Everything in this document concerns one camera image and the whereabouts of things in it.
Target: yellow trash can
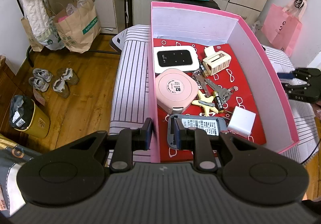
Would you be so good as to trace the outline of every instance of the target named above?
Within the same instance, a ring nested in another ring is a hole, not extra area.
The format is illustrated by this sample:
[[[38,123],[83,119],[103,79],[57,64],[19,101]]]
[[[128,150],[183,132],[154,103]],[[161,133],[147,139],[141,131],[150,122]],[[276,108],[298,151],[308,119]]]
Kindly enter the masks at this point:
[[[35,104],[34,100],[33,118],[31,119],[30,125],[23,131],[26,134],[32,135],[37,138],[44,138],[49,132],[50,120],[47,115]]]

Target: white wall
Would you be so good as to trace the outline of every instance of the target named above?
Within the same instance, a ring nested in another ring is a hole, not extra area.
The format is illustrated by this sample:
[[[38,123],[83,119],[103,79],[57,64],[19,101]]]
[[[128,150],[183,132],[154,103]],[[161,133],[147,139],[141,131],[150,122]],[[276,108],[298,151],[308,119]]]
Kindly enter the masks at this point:
[[[259,16],[264,22],[271,4],[285,6],[290,0],[268,0]],[[303,28],[290,57],[295,67],[306,67],[321,51],[321,0],[308,0],[307,10],[301,19]]]
[[[22,13],[16,0],[0,0],[0,54],[7,57],[7,65],[17,74],[29,42],[21,24]]]

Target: pink box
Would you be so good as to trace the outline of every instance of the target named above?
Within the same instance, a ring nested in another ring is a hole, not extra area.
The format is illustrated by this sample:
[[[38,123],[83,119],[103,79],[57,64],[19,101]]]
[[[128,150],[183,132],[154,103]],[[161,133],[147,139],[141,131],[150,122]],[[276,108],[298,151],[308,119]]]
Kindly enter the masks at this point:
[[[151,2],[151,37],[202,45],[230,44],[251,88],[266,148],[282,153],[299,142],[288,98],[259,41],[238,15],[211,8]],[[159,162],[153,40],[148,53],[149,113],[154,122],[152,162]]]

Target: sneaker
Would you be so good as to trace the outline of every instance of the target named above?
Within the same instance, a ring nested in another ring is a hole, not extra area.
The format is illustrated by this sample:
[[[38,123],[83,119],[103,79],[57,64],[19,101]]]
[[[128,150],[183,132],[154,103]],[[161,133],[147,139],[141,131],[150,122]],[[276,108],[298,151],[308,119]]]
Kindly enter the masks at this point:
[[[76,85],[79,82],[79,77],[72,68],[58,69],[57,76],[66,81],[69,85]]]
[[[59,77],[53,78],[52,89],[62,98],[67,98],[70,95],[68,84]]]
[[[49,72],[48,70],[45,70],[45,69],[40,69],[40,68],[33,69],[33,75],[45,79],[47,83],[50,82],[50,80],[52,78],[51,72]]]
[[[30,77],[29,84],[39,91],[47,91],[49,87],[49,83],[39,76]]]

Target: red surface with glasses pattern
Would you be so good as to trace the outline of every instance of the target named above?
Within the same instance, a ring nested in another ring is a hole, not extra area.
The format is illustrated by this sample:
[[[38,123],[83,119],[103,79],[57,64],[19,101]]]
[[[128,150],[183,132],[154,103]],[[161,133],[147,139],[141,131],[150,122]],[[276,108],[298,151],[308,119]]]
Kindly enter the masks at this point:
[[[186,43],[181,41],[174,40],[162,40],[162,39],[153,39],[154,46],[175,46],[175,45],[191,45],[194,47],[197,52],[198,59],[203,60],[205,58],[204,49],[206,46]],[[260,116],[258,114],[253,95],[251,93],[248,82],[245,78],[245,75],[242,71],[242,68],[237,61],[233,50],[229,44],[217,45],[214,47],[215,51],[224,51],[228,53],[231,57],[230,66],[215,74],[214,76],[209,76],[208,78],[212,80],[215,84],[222,86],[223,88],[229,89],[234,87],[235,92],[231,98],[224,104],[225,110],[233,112],[235,106],[239,106],[246,110],[256,113],[254,125],[252,128],[252,133],[248,137],[249,141],[255,142],[256,144],[266,143],[265,135],[261,123]],[[157,106],[158,112],[158,125],[159,125],[159,149],[160,149],[160,161],[161,162],[178,162],[178,161],[189,161],[193,159],[193,155],[190,151],[176,151],[168,147],[167,145],[167,127],[168,127],[168,118],[169,115],[159,106]],[[204,115],[203,109],[196,105],[190,105],[188,109],[183,114],[190,115]],[[231,117],[228,113],[223,114],[214,114],[210,113],[211,116],[226,116]]]

